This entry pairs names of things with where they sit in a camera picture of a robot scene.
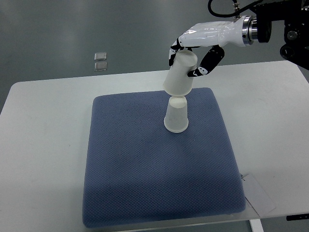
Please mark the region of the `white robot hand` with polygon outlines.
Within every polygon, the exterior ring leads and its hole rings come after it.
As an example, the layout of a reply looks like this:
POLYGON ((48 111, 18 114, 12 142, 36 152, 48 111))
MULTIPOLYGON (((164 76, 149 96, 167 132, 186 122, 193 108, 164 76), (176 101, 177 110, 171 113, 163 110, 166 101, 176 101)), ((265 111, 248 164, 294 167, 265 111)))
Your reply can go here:
POLYGON ((225 56, 221 48, 226 44, 244 46, 242 37, 244 17, 236 21, 216 21, 198 23, 184 32, 169 49, 169 66, 172 66, 177 52, 184 47, 208 47, 212 48, 202 59, 200 65, 189 71, 188 77, 198 77, 209 74, 221 62, 225 56))

